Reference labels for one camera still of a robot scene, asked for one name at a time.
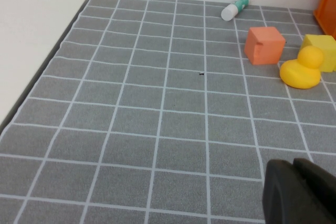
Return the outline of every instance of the orange container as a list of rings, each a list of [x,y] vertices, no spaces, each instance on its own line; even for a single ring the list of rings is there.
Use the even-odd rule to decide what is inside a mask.
[[[336,39],[336,0],[320,0],[314,16],[324,33]]]

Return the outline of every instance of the glue stick cap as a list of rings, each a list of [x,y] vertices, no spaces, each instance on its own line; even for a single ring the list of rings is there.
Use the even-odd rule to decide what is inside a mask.
[[[222,10],[222,19],[225,21],[230,21],[238,14],[238,8],[234,4],[229,4]]]

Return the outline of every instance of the yellow foam block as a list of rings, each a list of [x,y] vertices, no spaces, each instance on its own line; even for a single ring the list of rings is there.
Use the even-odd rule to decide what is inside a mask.
[[[321,72],[336,71],[336,41],[332,36],[307,34],[300,50],[306,46],[315,46],[322,50],[324,62],[320,66]]]

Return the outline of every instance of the yellow rubber duck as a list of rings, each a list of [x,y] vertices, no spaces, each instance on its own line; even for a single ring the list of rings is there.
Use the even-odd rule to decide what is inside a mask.
[[[280,68],[280,77],[287,85],[297,89],[310,89],[319,84],[324,55],[314,46],[302,48],[296,60],[288,60]]]

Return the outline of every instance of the orange cube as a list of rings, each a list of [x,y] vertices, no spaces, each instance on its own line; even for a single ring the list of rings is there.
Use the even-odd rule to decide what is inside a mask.
[[[275,27],[251,27],[244,52],[253,65],[277,64],[285,43]]]

